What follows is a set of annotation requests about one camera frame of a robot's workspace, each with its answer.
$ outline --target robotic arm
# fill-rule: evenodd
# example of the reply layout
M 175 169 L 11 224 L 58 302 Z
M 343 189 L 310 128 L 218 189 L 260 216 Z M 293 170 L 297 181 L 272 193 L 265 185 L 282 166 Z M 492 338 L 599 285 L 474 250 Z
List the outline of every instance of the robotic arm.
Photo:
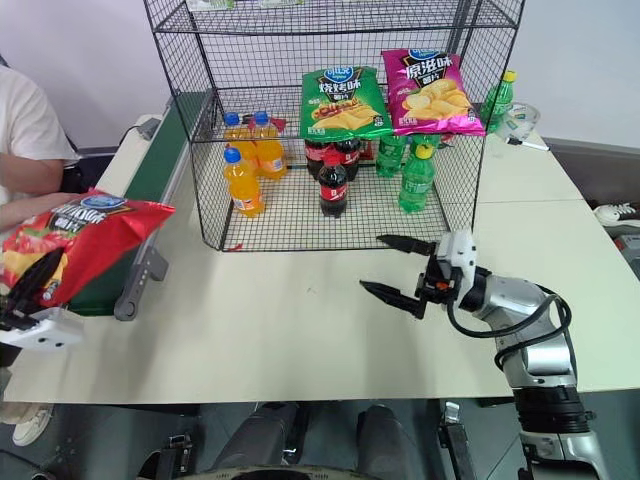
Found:
M 447 233 L 439 244 L 383 235 L 381 241 L 406 253 L 429 256 L 415 298 L 376 282 L 362 286 L 385 303 L 422 319 L 428 302 L 445 305 L 460 333 L 494 338 L 494 361 L 513 389 L 527 460 L 521 480 L 590 478 L 608 480 L 596 434 L 589 429 L 577 392 L 577 368 L 568 326 L 571 310 L 554 292 L 527 280 L 493 275 L 476 265 L 469 231 Z M 551 322 L 555 304 L 560 326 Z M 486 322 L 490 331 L 469 330 L 459 310 Z

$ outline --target wire basket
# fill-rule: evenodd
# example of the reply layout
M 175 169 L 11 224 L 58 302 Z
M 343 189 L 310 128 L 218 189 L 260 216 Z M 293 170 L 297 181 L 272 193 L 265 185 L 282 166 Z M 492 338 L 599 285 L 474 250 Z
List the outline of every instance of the wire basket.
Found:
M 298 137 L 302 75 L 336 65 L 377 69 L 380 52 L 428 48 L 461 57 L 465 90 L 479 106 L 500 82 L 520 24 L 524 0 L 305 0 L 261 8 L 236 0 L 230 10 L 191 12 L 184 0 L 145 0 L 172 96 L 191 144 L 202 236 L 227 251 L 381 248 L 377 235 L 438 240 L 473 226 L 484 138 L 456 136 L 435 155 L 428 207 L 404 214 L 399 176 L 378 178 L 361 162 L 339 218 L 320 212 L 319 187 L 306 173 Z M 225 112 L 266 110 L 286 120 L 279 137 L 289 174 L 262 181 L 266 211 L 249 219 L 233 210 L 222 176 Z

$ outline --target white sneaker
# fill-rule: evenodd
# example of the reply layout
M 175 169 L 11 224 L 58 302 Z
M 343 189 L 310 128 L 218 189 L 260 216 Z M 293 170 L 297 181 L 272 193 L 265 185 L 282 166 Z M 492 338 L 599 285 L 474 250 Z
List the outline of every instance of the white sneaker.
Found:
M 53 405 L 44 405 L 28 422 L 19 423 L 13 431 L 13 443 L 26 447 L 35 442 L 49 425 Z
M 627 225 L 640 228 L 640 203 L 601 205 L 593 213 L 604 227 Z

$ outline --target green chip bag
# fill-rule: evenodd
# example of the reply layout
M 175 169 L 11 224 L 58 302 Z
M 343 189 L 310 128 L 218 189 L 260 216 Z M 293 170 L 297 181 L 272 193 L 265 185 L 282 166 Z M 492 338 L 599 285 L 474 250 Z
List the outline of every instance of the green chip bag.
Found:
M 334 67 L 302 77 L 300 136 L 336 142 L 393 132 L 371 67 Z

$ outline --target orange soda bottle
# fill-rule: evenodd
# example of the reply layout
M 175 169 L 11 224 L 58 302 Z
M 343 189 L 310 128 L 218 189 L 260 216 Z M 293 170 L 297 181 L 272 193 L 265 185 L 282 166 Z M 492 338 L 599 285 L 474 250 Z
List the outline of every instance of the orange soda bottle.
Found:
M 256 112 L 256 147 L 262 175 L 272 180 L 280 180 L 287 174 L 284 148 L 278 140 L 278 129 L 269 123 L 267 112 Z
M 259 175 L 258 150 L 256 149 L 256 144 L 251 141 L 249 128 L 240 124 L 240 116 L 236 112 L 225 113 L 224 123 L 226 125 L 224 138 L 229 142 L 229 146 L 237 148 L 242 158 L 247 160 L 253 166 L 256 175 Z
M 264 212 L 264 201 L 255 169 L 234 147 L 225 149 L 224 159 L 227 162 L 224 176 L 229 182 L 229 193 L 236 210 L 247 217 L 255 217 Z

